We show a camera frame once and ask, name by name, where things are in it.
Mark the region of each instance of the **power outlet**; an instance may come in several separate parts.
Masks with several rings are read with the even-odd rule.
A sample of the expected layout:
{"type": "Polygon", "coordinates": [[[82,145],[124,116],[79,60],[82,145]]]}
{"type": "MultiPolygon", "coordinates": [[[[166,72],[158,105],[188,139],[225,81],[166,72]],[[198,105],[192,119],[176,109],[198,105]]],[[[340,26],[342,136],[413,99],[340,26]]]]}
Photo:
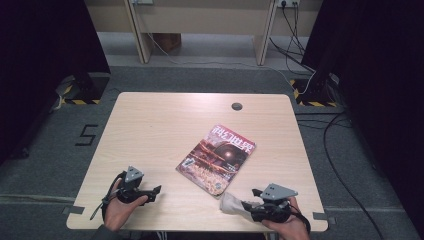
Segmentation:
{"type": "Polygon", "coordinates": [[[300,0],[278,0],[277,7],[281,7],[281,3],[285,1],[286,2],[286,8],[294,8],[297,4],[297,7],[299,7],[300,0]]]}

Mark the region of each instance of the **hole in table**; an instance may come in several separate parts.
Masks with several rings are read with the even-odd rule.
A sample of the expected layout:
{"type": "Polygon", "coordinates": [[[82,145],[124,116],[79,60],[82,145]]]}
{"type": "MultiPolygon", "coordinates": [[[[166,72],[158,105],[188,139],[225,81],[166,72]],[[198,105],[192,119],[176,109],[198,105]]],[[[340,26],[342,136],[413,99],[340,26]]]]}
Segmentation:
{"type": "Polygon", "coordinates": [[[243,108],[243,105],[241,105],[241,103],[233,103],[231,105],[231,108],[236,110],[236,111],[240,111],[243,108]]]}

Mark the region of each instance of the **black curtain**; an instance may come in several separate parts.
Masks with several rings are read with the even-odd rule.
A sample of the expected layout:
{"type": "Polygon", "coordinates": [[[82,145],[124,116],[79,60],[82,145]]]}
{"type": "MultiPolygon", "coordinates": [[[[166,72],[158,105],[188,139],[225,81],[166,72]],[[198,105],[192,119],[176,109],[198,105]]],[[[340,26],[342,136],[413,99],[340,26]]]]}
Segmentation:
{"type": "Polygon", "coordinates": [[[109,66],[83,0],[1,1],[0,163],[67,76],[109,66]]]}
{"type": "Polygon", "coordinates": [[[324,0],[305,52],[316,67],[332,41],[341,15],[356,25],[330,62],[340,78],[348,111],[424,239],[424,1],[356,1],[361,11],[346,12],[343,1],[324,0]]]}

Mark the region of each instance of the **fingers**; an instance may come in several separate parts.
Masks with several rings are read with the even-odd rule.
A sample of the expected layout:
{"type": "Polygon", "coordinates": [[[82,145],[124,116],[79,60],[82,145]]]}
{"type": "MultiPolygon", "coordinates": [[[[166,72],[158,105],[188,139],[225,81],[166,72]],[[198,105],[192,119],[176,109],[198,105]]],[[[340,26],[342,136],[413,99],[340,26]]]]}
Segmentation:
{"type": "Polygon", "coordinates": [[[269,220],[262,220],[262,224],[265,227],[267,227],[271,230],[274,230],[274,231],[277,231],[277,229],[279,228],[279,225],[280,225],[278,223],[275,223],[275,222],[272,222],[272,221],[269,221],[269,220]]]}
{"type": "Polygon", "coordinates": [[[147,199],[149,199],[149,198],[146,195],[144,195],[144,196],[137,198],[131,204],[136,204],[137,206],[140,206],[141,204],[145,203],[147,201],[147,199]]]}
{"type": "Polygon", "coordinates": [[[122,178],[116,179],[115,184],[113,185],[112,192],[115,192],[118,189],[119,183],[122,181],[122,178]]]}
{"type": "Polygon", "coordinates": [[[299,205],[297,205],[296,198],[295,197],[289,197],[288,199],[289,199],[290,205],[292,205],[293,207],[295,207],[295,208],[292,208],[292,211],[293,212],[297,212],[297,210],[299,210],[299,205]]]}

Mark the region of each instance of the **motion capture device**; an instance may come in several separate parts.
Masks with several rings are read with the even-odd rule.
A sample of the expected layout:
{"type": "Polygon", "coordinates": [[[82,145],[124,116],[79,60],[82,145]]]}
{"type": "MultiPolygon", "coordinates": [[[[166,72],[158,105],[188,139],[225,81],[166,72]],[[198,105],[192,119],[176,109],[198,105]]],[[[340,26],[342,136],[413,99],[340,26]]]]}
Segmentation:
{"type": "Polygon", "coordinates": [[[155,187],[153,190],[140,190],[138,187],[140,186],[141,180],[143,179],[144,174],[137,170],[136,168],[129,166],[127,171],[123,171],[122,173],[116,176],[115,180],[113,180],[110,185],[109,191],[106,196],[102,199],[102,203],[97,207],[91,216],[90,220],[94,218],[99,208],[102,208],[102,217],[105,219],[106,209],[109,206],[110,201],[117,197],[119,201],[123,203],[132,203],[136,199],[141,196],[147,196],[147,201],[140,206],[143,206],[146,203],[154,202],[156,200],[156,195],[160,193],[162,188],[161,185],[155,187]],[[119,183],[117,189],[112,192],[113,186],[115,182],[121,178],[121,182],[119,183]]]}
{"type": "Polygon", "coordinates": [[[264,201],[263,204],[253,205],[249,202],[242,201],[243,208],[250,212],[253,221],[262,222],[262,220],[270,220],[277,223],[286,222],[290,215],[299,218],[306,226],[308,233],[311,231],[311,224],[299,211],[292,212],[288,197],[297,195],[296,191],[279,186],[277,184],[269,184],[265,191],[252,189],[253,196],[260,197],[264,201]]]}

